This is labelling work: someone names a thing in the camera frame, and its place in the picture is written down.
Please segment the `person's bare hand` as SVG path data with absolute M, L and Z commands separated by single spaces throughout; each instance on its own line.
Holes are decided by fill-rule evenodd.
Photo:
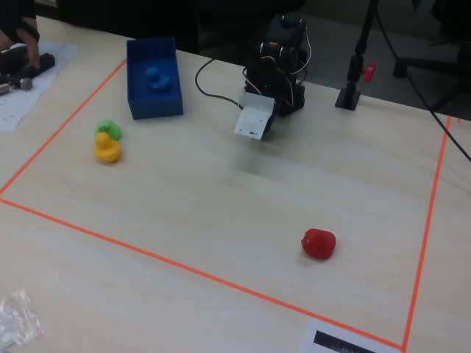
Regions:
M 40 55 L 38 48 L 38 39 L 34 37 L 30 32 L 24 28 L 18 28 L 15 31 L 15 37 L 20 39 L 20 43 L 26 46 L 29 61 L 34 68 L 40 67 Z M 6 34 L 1 32 L 1 51 L 10 49 L 14 44 L 17 44 L 17 40 L 13 40 Z

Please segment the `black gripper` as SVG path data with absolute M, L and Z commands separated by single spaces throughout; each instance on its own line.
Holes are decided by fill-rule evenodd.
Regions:
M 275 100 L 279 110 L 294 109 L 294 63 L 291 59 L 276 60 L 273 56 L 262 56 L 247 61 L 243 69 L 245 79 L 244 90 L 247 93 L 268 96 Z M 276 107 L 273 108 L 263 137 L 269 133 L 276 118 Z

